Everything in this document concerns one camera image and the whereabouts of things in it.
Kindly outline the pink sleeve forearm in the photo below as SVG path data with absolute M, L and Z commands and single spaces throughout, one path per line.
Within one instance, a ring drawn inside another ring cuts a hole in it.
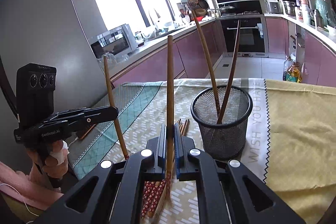
M 47 189 L 31 182 L 21 171 L 15 172 L 1 162 L 1 193 L 40 210 L 46 210 L 63 196 L 62 193 Z

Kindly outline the left hand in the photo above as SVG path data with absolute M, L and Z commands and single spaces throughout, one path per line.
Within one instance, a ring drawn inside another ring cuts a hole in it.
M 67 173 L 68 171 L 68 159 L 67 159 L 68 149 L 64 146 L 64 141 L 59 140 L 59 141 L 52 143 L 52 152 L 62 153 L 63 162 L 60 164 L 58 159 L 49 155 L 45 159 L 44 166 L 42 166 L 42 170 L 44 173 L 47 174 L 47 176 L 41 174 L 37 168 L 37 164 L 39 163 L 39 160 L 40 160 L 39 155 L 35 151 L 29 148 L 27 148 L 26 151 L 27 151 L 27 155 L 33 161 L 32 169 L 30 171 L 30 174 L 27 176 L 30 182 L 33 182 L 42 187 L 50 189 L 51 184 L 47 176 L 50 176 L 52 178 L 62 179 L 63 176 Z

